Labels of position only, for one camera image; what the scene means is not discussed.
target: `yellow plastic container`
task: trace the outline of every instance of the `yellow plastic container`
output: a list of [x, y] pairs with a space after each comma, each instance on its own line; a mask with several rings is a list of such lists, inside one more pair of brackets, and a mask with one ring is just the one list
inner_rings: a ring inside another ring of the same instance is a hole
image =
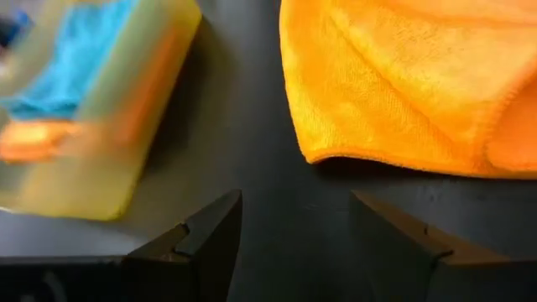
[[[0, 95], [23, 89], [46, 65], [75, 0], [46, 1], [37, 26], [6, 59]], [[0, 207], [92, 220], [122, 215], [200, 21], [194, 0], [138, 0], [77, 113], [86, 135], [65, 141], [53, 161], [0, 163]], [[0, 125], [7, 121], [2, 112]]]

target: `blue microfiber towel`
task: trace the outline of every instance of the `blue microfiber towel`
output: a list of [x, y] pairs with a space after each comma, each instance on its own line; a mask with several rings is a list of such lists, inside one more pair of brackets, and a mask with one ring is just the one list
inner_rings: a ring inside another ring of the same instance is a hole
[[0, 98], [0, 105], [16, 120], [72, 119], [136, 2], [75, 4], [62, 21], [50, 63], [19, 94]]

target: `microfiber towel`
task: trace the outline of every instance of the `microfiber towel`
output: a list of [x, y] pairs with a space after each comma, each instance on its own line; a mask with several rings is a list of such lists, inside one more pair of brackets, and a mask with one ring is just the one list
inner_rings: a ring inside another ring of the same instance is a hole
[[537, 178], [537, 2], [283, 0], [300, 149], [488, 178]]
[[60, 26], [50, 63], [19, 94], [0, 98], [10, 117], [20, 121], [72, 119], [94, 88], [135, 3], [73, 4]]

